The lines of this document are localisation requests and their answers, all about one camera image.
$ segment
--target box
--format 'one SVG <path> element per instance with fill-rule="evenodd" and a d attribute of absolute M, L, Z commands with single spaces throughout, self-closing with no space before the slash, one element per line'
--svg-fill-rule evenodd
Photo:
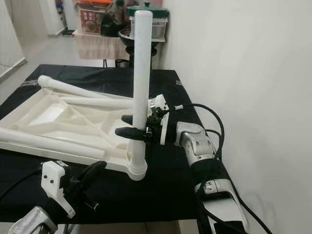
<path fill-rule="evenodd" d="M 100 35 L 104 14 L 104 11 L 79 9 L 81 31 L 83 33 Z"/>
<path fill-rule="evenodd" d="M 130 38 L 135 38 L 135 18 L 130 16 L 131 21 L 131 33 Z M 165 32 L 166 32 L 166 25 L 168 22 L 168 18 L 153 18 L 153 25 L 152 25 L 152 40 L 165 42 Z"/>

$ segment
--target white pipe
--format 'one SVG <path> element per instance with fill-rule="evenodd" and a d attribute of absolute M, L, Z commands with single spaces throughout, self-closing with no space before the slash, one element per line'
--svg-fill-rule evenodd
<path fill-rule="evenodd" d="M 148 94 L 150 85 L 151 43 L 153 14 L 150 11 L 135 13 L 135 62 L 133 88 L 133 127 L 146 129 Z M 146 174 L 145 143 L 131 140 L 132 157 L 129 171 L 143 179 Z"/>
<path fill-rule="evenodd" d="M 106 99 L 106 98 L 90 98 L 90 97 L 61 97 L 61 100 L 68 104 L 102 106 L 112 108 L 132 109 L 132 99 Z"/>
<path fill-rule="evenodd" d="M 38 84 L 44 88 L 57 89 L 65 93 L 84 96 L 88 98 L 110 98 L 108 96 L 97 94 L 86 89 L 81 89 L 71 84 L 67 84 L 44 75 L 38 78 Z"/>
<path fill-rule="evenodd" d="M 94 149 L 79 144 L 74 144 L 62 140 L 51 139 L 43 136 L 31 135 L 10 129 L 0 128 L 0 141 L 10 141 L 31 147 L 63 152 L 72 155 L 88 156 L 104 160 L 105 151 Z"/>

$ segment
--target tiled floor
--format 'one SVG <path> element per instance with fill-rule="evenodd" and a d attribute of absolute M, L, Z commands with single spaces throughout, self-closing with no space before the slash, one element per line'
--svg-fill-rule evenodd
<path fill-rule="evenodd" d="M 32 51 L 27 63 L 20 67 L 8 79 L 0 83 L 0 104 L 2 104 L 20 84 L 37 68 L 39 64 L 65 64 L 77 66 L 102 67 L 102 60 L 79 59 L 74 38 L 58 37 L 48 40 L 44 47 Z M 115 66 L 114 61 L 108 61 L 108 66 Z M 0 233 L 6 231 L 12 223 L 0 223 Z M 63 225 L 57 234 L 63 233 Z M 178 234 L 176 222 L 128 223 L 105 225 L 77 225 L 72 234 Z"/>
<path fill-rule="evenodd" d="M 102 67 L 102 60 L 79 59 L 75 38 L 50 38 L 44 47 L 33 51 L 27 63 L 20 67 L 8 79 L 0 83 L 0 104 L 2 104 L 16 88 L 38 67 L 39 64 L 62 64 Z"/>

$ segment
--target white vertical pipe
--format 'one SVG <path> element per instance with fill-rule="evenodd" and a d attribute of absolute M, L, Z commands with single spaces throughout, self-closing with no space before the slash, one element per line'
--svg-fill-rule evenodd
<path fill-rule="evenodd" d="M 148 94 L 150 86 L 151 44 L 152 44 L 153 14 L 150 11 L 135 13 L 135 62 L 133 88 L 133 127 L 145 130 L 148 109 Z M 130 142 L 132 157 L 129 171 L 134 180 L 145 177 L 147 164 L 145 161 L 145 143 L 132 140 Z"/>

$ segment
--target black cloth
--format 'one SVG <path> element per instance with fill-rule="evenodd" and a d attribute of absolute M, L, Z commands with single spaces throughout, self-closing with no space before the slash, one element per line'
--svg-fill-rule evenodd
<path fill-rule="evenodd" d="M 133 69 L 40 65 L 27 80 L 47 75 L 81 88 L 115 95 L 133 96 Z M 150 97 L 163 94 L 169 106 L 190 103 L 175 71 L 151 72 Z M 40 89 L 19 87 L 0 107 L 3 118 Z M 194 109 L 170 114 L 170 120 L 200 124 Z M 35 170 L 48 158 L 0 150 L 0 193 L 14 181 Z M 132 181 L 125 173 L 106 170 L 87 191 L 100 204 L 94 213 L 82 206 L 64 223 L 114 223 L 169 221 L 196 218 L 194 185 L 183 148 L 173 145 L 147 145 L 148 170 L 142 181 Z M 77 176 L 86 166 L 68 162 Z M 15 222 L 47 196 L 34 176 L 17 186 L 0 202 L 0 221 Z"/>

